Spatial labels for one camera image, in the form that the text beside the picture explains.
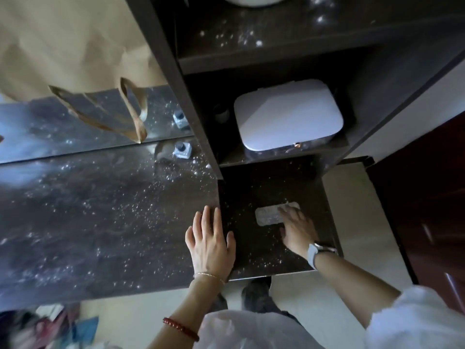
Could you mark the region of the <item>person's right hand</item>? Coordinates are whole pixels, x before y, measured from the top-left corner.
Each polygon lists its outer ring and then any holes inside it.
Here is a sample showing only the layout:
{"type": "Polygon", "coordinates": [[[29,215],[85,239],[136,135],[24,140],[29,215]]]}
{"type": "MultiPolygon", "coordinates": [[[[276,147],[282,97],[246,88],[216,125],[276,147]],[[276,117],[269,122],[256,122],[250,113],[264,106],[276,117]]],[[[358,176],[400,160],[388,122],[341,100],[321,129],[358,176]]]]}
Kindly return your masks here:
{"type": "Polygon", "coordinates": [[[317,231],[313,221],[307,217],[300,209],[285,206],[279,209],[283,218],[283,227],[290,239],[291,247],[288,248],[293,253],[307,259],[307,250],[310,243],[318,239],[317,231]]]}

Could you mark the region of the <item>person's left hand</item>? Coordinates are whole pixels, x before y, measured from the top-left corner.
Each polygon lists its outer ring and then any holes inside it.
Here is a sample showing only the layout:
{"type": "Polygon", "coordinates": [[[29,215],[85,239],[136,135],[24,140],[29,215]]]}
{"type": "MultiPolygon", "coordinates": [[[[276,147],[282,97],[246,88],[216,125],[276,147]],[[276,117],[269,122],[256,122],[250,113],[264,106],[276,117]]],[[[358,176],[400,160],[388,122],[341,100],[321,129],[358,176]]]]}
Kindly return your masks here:
{"type": "Polygon", "coordinates": [[[230,259],[227,253],[227,234],[224,234],[222,214],[218,207],[211,211],[211,238],[202,237],[202,212],[196,212],[192,225],[195,248],[190,252],[194,277],[200,274],[217,277],[224,285],[232,272],[236,259],[230,259]]]}

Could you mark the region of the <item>person's right forearm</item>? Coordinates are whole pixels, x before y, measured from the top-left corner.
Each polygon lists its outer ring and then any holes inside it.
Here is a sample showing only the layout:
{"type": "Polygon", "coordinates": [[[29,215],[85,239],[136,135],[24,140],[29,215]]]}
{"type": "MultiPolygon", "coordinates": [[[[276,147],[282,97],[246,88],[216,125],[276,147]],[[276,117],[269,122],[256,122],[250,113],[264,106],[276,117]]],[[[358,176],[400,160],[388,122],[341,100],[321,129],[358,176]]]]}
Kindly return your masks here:
{"type": "Polygon", "coordinates": [[[314,265],[358,322],[367,328],[373,314],[389,308],[400,291],[330,252],[318,253],[314,265]]]}

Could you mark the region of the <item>person's left forearm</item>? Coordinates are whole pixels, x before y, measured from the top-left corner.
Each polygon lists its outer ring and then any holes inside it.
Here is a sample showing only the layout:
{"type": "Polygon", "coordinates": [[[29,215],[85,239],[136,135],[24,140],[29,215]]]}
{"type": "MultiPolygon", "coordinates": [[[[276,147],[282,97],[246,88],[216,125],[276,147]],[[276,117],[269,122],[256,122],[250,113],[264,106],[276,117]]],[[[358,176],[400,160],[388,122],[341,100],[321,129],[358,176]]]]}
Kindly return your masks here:
{"type": "Polygon", "coordinates": [[[185,299],[168,317],[147,349],[193,349],[201,323],[224,287],[217,277],[200,274],[185,299]]]}

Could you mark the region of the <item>smartwatch with pale band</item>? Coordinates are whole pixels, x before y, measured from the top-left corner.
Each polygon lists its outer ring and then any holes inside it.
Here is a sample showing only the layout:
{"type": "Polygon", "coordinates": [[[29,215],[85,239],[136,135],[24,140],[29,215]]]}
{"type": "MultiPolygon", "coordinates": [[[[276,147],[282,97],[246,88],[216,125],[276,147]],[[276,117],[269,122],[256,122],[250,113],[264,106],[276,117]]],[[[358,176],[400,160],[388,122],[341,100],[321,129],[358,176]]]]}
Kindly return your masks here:
{"type": "Polygon", "coordinates": [[[334,246],[318,242],[310,243],[307,250],[307,262],[314,270],[318,270],[315,265],[315,259],[320,253],[332,253],[339,255],[338,249],[334,246]]]}

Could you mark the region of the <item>dark shoe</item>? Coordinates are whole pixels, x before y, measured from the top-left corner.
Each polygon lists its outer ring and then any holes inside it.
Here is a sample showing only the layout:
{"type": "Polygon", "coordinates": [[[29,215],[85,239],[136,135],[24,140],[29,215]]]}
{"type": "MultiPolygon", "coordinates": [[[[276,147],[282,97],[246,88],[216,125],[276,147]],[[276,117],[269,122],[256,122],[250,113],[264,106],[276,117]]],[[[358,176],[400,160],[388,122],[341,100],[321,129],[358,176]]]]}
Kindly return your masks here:
{"type": "Polygon", "coordinates": [[[241,310],[254,313],[270,313],[276,304],[270,296],[272,277],[253,279],[241,292],[241,310]]]}

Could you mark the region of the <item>small dark cup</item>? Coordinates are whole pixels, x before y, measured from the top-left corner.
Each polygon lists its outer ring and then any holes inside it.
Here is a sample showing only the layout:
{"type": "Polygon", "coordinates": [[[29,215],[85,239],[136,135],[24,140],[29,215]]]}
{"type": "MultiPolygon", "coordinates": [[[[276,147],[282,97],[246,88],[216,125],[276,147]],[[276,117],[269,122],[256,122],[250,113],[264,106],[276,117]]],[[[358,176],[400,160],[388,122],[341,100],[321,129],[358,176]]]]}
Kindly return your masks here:
{"type": "Polygon", "coordinates": [[[230,118],[230,111],[226,104],[220,103],[213,107],[213,116],[218,124],[226,124],[230,118]]]}

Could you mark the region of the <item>white lidded plastic box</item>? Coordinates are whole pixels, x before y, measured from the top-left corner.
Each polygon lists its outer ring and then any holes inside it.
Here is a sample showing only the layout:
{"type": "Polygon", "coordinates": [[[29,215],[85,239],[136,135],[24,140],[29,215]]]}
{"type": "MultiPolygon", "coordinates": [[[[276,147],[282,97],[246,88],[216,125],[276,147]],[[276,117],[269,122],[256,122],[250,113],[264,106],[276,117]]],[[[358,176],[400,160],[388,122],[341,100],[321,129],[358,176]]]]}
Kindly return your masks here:
{"type": "Polygon", "coordinates": [[[331,138],[344,126],[334,96],[318,79],[243,94],[233,111],[242,143],[253,152],[331,138]]]}

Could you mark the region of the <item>dark shelf unit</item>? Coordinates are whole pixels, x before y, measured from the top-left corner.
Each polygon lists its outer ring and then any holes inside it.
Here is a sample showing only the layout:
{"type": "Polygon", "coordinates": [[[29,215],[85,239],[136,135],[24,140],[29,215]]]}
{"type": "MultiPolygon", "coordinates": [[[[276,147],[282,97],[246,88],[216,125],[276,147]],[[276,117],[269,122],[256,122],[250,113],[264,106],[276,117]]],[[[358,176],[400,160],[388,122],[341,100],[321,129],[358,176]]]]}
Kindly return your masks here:
{"type": "Polygon", "coordinates": [[[226,167],[313,156],[324,175],[465,59],[465,0],[125,0],[218,179],[226,167]],[[322,147],[252,158],[232,110],[241,94],[326,83],[344,118],[322,147]]]}

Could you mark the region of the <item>dark red wooden door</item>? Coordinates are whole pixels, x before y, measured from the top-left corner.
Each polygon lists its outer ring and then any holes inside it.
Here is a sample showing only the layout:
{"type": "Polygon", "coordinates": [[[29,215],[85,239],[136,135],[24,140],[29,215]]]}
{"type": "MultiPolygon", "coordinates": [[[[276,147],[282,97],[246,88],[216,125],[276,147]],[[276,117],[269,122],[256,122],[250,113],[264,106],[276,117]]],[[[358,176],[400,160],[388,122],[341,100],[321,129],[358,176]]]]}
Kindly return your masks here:
{"type": "Polygon", "coordinates": [[[413,283],[465,314],[465,111],[367,173],[413,283]]]}

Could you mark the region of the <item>white shirt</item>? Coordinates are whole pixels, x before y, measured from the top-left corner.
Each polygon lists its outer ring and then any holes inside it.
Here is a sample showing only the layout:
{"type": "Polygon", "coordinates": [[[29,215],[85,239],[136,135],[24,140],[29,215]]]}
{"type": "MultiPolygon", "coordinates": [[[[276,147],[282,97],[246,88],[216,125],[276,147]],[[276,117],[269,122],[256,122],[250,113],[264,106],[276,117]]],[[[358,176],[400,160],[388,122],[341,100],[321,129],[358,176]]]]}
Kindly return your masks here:
{"type": "MultiPolygon", "coordinates": [[[[205,316],[193,349],[325,349],[307,330],[278,313],[222,310],[205,316]]],[[[365,349],[465,349],[465,315],[432,289],[407,288],[373,314],[365,349]]]]}

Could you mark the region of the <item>pile of colourful clutter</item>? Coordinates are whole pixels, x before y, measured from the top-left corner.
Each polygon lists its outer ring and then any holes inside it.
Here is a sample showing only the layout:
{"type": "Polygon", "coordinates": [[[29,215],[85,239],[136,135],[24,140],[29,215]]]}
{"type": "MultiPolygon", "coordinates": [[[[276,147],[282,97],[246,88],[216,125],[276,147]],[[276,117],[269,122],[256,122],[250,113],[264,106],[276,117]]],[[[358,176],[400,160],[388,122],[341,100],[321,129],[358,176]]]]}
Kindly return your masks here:
{"type": "Polygon", "coordinates": [[[98,324],[79,304],[1,311],[0,349],[93,349],[98,324]]]}

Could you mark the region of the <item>brown paper bag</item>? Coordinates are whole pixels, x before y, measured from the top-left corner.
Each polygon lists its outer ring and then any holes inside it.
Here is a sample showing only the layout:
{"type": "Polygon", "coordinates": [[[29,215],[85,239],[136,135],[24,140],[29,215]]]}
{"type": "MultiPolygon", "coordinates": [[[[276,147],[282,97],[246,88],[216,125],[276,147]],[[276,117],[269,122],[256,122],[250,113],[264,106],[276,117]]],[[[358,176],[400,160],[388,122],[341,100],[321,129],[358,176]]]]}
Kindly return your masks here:
{"type": "Polygon", "coordinates": [[[50,96],[78,120],[142,143],[144,89],[167,81],[125,0],[0,0],[0,100],[50,96]],[[117,89],[133,128],[118,130],[79,111],[67,95],[117,89]]]}

